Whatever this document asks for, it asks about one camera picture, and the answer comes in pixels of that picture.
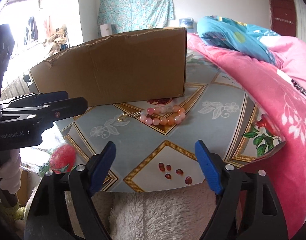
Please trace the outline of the white gloved left hand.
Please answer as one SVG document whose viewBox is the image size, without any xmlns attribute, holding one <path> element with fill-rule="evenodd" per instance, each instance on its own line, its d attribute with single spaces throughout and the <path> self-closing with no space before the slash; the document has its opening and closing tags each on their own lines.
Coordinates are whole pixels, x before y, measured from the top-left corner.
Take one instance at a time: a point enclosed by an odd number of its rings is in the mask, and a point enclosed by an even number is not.
<svg viewBox="0 0 306 240">
<path fill-rule="evenodd" d="M 0 151 L 7 162 L 0 165 L 0 189 L 15 194 L 21 187 L 20 149 Z"/>
</svg>

